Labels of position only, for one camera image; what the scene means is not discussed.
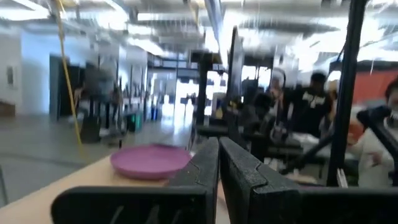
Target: floor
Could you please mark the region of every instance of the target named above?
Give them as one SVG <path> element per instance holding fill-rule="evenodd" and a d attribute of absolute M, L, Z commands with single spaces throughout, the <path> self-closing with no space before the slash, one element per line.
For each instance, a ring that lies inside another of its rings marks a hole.
<path fill-rule="evenodd" d="M 124 146 L 151 142 L 185 146 L 190 134 L 188 118 L 165 118 L 146 123 L 130 134 Z M 73 125 L 54 123 L 46 116 L 0 119 L 0 165 L 9 201 L 13 202 L 110 154 L 105 144 L 86 144 L 81 156 Z M 4 205 L 0 196 L 0 207 Z"/>

